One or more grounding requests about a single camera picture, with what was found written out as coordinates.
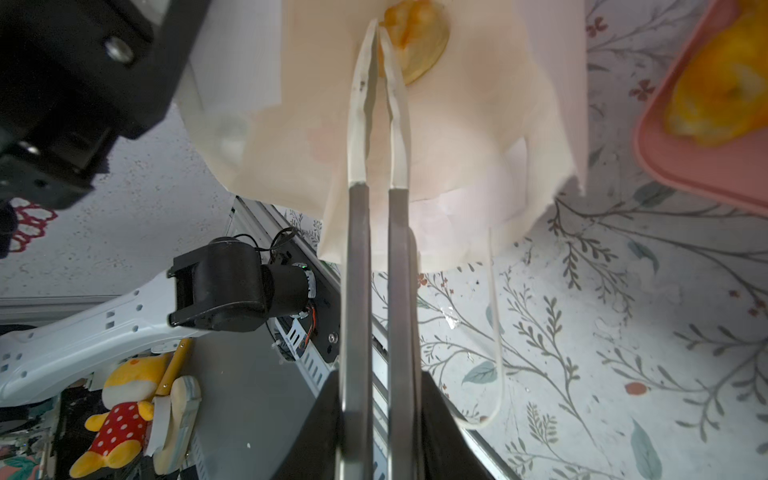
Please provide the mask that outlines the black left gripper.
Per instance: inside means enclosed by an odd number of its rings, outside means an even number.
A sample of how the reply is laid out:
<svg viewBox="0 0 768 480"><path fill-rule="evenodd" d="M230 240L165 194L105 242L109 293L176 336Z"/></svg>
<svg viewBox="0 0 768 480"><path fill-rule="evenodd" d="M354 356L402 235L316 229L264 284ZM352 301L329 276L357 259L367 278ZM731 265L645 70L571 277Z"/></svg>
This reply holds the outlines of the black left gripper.
<svg viewBox="0 0 768 480"><path fill-rule="evenodd" d="M91 193L117 140L170 107L208 12L168 1L1 5L1 199L67 209Z"/></svg>

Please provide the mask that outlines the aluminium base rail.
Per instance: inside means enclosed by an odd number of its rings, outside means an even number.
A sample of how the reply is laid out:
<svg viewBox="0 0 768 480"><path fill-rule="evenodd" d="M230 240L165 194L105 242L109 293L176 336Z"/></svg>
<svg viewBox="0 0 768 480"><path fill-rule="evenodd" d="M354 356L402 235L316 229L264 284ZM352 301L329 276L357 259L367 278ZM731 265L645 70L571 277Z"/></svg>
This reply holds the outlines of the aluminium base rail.
<svg viewBox="0 0 768 480"><path fill-rule="evenodd" d="M310 327L314 325L311 312L306 316L281 316L268 321L267 327L280 344L278 353L289 352L289 358L298 362L297 368L313 394L319 394L322 384L331 370L337 367L340 346L341 278L336 267L318 260L315 248L301 229L291 224L283 213L273 205L235 197L232 208L232 222L228 234L245 235L241 240L251 243L251 237L263 248L262 260L270 258L280 265L302 264L314 272L316 279L317 323L313 328L312 340L304 345ZM388 358L386 335L383 325L372 319L373 325L373 428L374 428L374 479L388 478L386 474L387 410L388 410ZM480 463L492 479L521 479L506 466L490 444L479 432L460 430L464 440L458 447L467 447L474 463Z"/></svg>

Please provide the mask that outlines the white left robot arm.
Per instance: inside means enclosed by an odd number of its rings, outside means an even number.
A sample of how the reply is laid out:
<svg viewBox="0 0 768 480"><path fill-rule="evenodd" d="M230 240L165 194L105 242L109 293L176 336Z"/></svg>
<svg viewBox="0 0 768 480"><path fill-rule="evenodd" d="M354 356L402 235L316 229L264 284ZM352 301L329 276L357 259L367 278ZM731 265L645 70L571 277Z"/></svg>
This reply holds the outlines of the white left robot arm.
<svg viewBox="0 0 768 480"><path fill-rule="evenodd" d="M189 64L209 5L173 1L152 24L129 1L1 5L1 245L18 227L12 202L73 206L119 138L135 139L172 103L200 99ZM341 327L341 293L310 267L263 262L221 237L176 257L132 293L51 325L1 338L1 407L60 393L112 361L135 367L151 348L210 332L250 332L271 318L308 319L318 339Z"/></svg>

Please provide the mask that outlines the long twisted yellow bread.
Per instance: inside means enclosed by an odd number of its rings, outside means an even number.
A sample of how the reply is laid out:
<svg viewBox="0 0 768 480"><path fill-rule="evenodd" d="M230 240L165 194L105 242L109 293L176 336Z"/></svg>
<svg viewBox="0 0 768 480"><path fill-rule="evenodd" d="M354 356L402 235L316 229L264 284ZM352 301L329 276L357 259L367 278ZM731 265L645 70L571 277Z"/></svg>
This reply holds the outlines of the long twisted yellow bread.
<svg viewBox="0 0 768 480"><path fill-rule="evenodd" d="M718 146L767 126L767 3L739 17L688 62L665 110L667 133Z"/></svg>

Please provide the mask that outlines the steel tongs with white tips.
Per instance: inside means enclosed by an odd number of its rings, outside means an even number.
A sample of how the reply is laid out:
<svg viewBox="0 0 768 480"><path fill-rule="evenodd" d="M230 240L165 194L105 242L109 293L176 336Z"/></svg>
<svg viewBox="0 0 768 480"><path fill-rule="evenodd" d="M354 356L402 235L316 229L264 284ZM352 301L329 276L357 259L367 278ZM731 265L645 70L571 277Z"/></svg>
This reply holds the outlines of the steel tongs with white tips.
<svg viewBox="0 0 768 480"><path fill-rule="evenodd" d="M421 433L421 370L417 358L416 242L409 225L411 127L406 87L387 30L367 27L355 65L347 126L348 226L339 366L339 479L373 476L371 227L366 161L378 74L386 79L391 170L388 191L388 476L425 476Z"/></svg>

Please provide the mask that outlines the white floral paper bag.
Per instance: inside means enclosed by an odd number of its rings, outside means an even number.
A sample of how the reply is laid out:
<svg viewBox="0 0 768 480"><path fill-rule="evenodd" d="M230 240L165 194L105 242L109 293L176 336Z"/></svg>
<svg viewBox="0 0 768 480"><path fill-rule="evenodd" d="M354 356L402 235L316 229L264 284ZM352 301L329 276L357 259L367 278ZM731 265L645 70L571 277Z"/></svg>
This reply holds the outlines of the white floral paper bag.
<svg viewBox="0 0 768 480"><path fill-rule="evenodd" d="M177 103L223 187L320 219L319 256L344 266L353 73L370 22L399 2L216 1L189 59L200 99ZM587 175L583 3L436 2L448 15L447 47L405 85L415 291L419 273L489 263L564 183ZM366 170L372 272L388 275L383 72Z"/></svg>

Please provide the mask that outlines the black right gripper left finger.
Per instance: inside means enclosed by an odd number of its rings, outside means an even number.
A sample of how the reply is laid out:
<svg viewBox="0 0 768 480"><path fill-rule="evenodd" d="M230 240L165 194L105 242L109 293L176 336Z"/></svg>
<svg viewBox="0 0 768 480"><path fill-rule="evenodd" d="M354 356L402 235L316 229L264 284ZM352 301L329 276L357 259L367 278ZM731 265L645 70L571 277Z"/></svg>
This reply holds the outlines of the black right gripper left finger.
<svg viewBox="0 0 768 480"><path fill-rule="evenodd" d="M333 480L340 425L339 372L332 371L272 480Z"/></svg>

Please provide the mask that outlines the pink plastic tray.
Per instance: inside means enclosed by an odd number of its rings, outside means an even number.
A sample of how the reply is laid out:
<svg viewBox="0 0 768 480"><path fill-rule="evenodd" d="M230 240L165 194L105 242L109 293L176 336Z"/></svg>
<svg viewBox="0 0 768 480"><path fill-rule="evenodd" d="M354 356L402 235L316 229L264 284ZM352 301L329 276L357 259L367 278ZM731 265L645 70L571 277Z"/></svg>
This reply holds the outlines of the pink plastic tray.
<svg viewBox="0 0 768 480"><path fill-rule="evenodd" d="M693 55L741 13L737 1L712 1L681 53L648 101L633 133L634 157L659 183L731 205L767 214L767 131L754 131L716 148L669 135L664 110L673 86Z"/></svg>

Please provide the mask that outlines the small scored round bun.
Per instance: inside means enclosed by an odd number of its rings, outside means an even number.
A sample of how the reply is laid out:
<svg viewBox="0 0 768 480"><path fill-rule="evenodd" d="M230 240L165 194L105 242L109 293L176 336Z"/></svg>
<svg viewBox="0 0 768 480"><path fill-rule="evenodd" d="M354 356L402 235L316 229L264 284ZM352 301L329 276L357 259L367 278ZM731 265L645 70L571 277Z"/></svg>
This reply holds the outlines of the small scored round bun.
<svg viewBox="0 0 768 480"><path fill-rule="evenodd" d="M436 1L401 1L384 12L379 25L389 35L406 86L436 65L450 38L446 8Z"/></svg>

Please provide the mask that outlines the yellow plush toy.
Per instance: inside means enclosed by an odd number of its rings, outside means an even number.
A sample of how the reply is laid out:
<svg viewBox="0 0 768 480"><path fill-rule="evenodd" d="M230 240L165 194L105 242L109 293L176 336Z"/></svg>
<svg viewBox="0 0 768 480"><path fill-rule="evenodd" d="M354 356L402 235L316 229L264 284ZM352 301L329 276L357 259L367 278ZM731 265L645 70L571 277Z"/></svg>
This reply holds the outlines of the yellow plush toy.
<svg viewBox="0 0 768 480"><path fill-rule="evenodd" d="M170 359L168 353L133 358L110 374L101 393L106 411L86 420L85 428L96 436L71 466L71 478L123 468L142 454L154 418L152 400Z"/></svg>

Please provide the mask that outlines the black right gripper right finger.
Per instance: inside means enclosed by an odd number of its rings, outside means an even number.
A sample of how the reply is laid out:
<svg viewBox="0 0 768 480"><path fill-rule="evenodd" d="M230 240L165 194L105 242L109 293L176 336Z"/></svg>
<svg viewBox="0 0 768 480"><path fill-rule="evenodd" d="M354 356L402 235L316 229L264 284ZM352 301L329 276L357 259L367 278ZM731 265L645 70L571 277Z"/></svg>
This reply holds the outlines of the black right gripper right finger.
<svg viewBox="0 0 768 480"><path fill-rule="evenodd" d="M493 478L469 448L442 393L427 372L421 373L421 432L426 479Z"/></svg>

